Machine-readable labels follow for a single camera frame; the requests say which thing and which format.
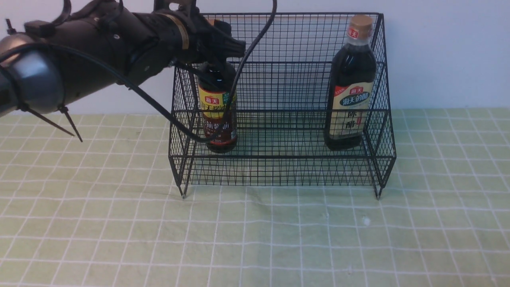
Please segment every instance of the metal wire rack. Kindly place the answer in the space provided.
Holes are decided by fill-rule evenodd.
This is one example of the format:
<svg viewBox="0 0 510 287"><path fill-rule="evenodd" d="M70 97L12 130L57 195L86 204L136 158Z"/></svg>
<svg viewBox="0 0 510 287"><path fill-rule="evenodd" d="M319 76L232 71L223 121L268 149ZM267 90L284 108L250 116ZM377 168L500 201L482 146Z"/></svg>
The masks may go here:
<svg viewBox="0 0 510 287"><path fill-rule="evenodd" d="M363 144L333 152L323 141L331 61L357 13L279 13L254 50L238 84L239 141L227 154L170 126L169 160L183 198L189 185L373 186L381 197L396 160L384 16L374 19L371 46L377 76L364 110ZM251 43L269 14L205 14L229 22L233 36ZM239 59L229 59L235 68ZM196 76L176 68L172 114L205 136Z"/></svg>

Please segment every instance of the yellow label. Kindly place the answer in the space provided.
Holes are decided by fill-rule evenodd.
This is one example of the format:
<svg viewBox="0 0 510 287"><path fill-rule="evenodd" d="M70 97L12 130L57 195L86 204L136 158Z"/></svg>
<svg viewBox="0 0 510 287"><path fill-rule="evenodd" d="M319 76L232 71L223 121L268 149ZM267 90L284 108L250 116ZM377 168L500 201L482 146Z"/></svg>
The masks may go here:
<svg viewBox="0 0 510 287"><path fill-rule="evenodd" d="M208 118L223 118L223 111L225 110L226 104L230 98L230 93L225 92L210 92L199 87L198 93L200 95L200 109L201 110L212 110L221 112L204 112L203 114Z"/></svg>
<svg viewBox="0 0 510 287"><path fill-rule="evenodd" d="M329 134L332 139L340 139L363 132L367 119L374 83L357 83L348 87L335 87L333 110L346 110L331 114Z"/></svg>

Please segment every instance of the bottle cap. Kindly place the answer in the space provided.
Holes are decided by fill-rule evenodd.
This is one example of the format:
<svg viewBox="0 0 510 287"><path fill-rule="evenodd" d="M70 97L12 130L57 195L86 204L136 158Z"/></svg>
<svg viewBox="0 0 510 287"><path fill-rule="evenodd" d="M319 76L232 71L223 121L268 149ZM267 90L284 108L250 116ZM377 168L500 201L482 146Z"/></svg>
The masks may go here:
<svg viewBox="0 0 510 287"><path fill-rule="evenodd" d="M353 39L368 39L372 34L372 24L370 16L356 15L351 19L347 35Z"/></svg>

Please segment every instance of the soy sauce bottle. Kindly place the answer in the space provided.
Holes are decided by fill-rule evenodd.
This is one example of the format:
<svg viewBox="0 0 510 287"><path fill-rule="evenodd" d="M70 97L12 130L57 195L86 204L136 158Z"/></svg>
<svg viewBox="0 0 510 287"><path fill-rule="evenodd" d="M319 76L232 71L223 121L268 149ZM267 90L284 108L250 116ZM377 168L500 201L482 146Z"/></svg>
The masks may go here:
<svg viewBox="0 0 510 287"><path fill-rule="evenodd" d="M332 151L358 147L363 140L367 112L358 110L369 108L377 72L369 43L372 24L369 16L354 16L347 30L347 43L331 65L324 142Z"/></svg>
<svg viewBox="0 0 510 287"><path fill-rule="evenodd" d="M236 69L228 62L225 62L225 76L218 68L205 62L200 66L200 71L212 76L221 86L222 83L232 83L236 75ZM231 108L227 114L223 111L230 100L230 91L220 89L216 85L198 78L198 94L200 97L200 109L203 111L203 129L206 137L216 133L227 117L227 122L220 135L213 141L206 143L207 148L217 154L225 154L234 150L238 141L237 117L236 117L236 95L233 95Z"/></svg>

